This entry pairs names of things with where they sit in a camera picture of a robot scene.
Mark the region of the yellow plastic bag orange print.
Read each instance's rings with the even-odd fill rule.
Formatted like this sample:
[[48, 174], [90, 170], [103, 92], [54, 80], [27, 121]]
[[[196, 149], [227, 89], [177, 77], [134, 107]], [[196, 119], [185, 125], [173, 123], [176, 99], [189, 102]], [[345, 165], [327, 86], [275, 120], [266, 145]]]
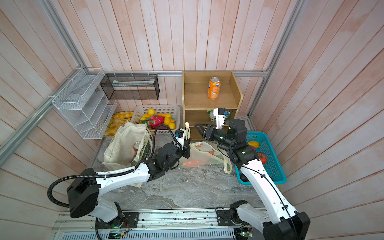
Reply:
[[231, 174], [233, 167], [230, 159], [221, 153], [217, 147], [208, 142], [196, 142], [190, 143], [191, 155], [188, 159], [182, 157], [180, 159], [179, 168], [183, 168], [183, 163], [187, 161], [200, 161], [202, 165], [218, 165], [223, 164], [224, 172]]

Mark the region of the cream canvas tote bag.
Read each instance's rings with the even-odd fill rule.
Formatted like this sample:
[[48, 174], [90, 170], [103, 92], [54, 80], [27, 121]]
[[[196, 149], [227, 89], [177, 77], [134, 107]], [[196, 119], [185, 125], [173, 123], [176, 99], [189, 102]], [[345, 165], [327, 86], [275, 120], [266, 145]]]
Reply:
[[[136, 142], [141, 143], [137, 154], [133, 149]], [[132, 172], [103, 180], [103, 191], [110, 192], [125, 186], [140, 187], [149, 181], [149, 168], [144, 161], [153, 153], [152, 147], [153, 137], [146, 125], [128, 122], [120, 127], [104, 152], [103, 165], [111, 175]]]

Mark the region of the orange carrot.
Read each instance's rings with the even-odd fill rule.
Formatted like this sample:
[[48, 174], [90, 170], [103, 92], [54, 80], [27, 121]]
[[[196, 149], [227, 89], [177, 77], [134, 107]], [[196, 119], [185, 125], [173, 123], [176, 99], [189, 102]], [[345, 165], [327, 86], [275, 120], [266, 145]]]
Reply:
[[185, 163], [183, 163], [182, 167], [183, 168], [191, 168], [191, 167], [196, 167], [196, 166], [200, 166], [202, 165], [202, 163], [200, 161], [187, 161]]

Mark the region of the red soda can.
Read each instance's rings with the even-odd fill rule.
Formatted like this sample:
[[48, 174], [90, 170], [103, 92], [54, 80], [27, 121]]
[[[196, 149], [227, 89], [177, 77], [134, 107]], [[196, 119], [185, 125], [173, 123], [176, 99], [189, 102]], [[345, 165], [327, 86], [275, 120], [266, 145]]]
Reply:
[[141, 143], [140, 142], [136, 142], [133, 146], [133, 149], [135, 151], [135, 154], [138, 153], [138, 151], [141, 149]]

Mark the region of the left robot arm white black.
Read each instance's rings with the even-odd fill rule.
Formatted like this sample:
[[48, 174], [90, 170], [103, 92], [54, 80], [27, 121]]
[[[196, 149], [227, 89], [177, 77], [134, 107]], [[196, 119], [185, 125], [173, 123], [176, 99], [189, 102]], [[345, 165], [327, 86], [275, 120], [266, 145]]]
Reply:
[[[92, 168], [79, 175], [67, 176], [54, 181], [48, 188], [48, 199], [61, 207], [68, 208], [72, 218], [92, 216], [108, 223], [122, 212], [117, 203], [105, 200], [102, 196], [118, 188], [156, 180], [175, 169], [181, 158], [190, 156], [191, 139], [183, 144], [168, 143], [161, 147], [158, 155], [138, 163], [134, 167], [111, 171], [94, 172]], [[53, 196], [53, 189], [59, 183], [73, 180], [67, 189], [68, 203]]]

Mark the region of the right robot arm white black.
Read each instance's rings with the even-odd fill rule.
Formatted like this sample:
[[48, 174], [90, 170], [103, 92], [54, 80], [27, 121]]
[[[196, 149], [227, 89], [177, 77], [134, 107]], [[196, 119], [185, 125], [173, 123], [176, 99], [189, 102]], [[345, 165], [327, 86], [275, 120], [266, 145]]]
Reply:
[[196, 124], [195, 128], [205, 140], [216, 142], [218, 149], [226, 151], [266, 208], [264, 214], [246, 201], [238, 201], [231, 205], [233, 221], [251, 225], [266, 240], [304, 240], [311, 220], [305, 212], [299, 213], [273, 183], [257, 152], [247, 143], [245, 122], [232, 120], [227, 131], [209, 124]]

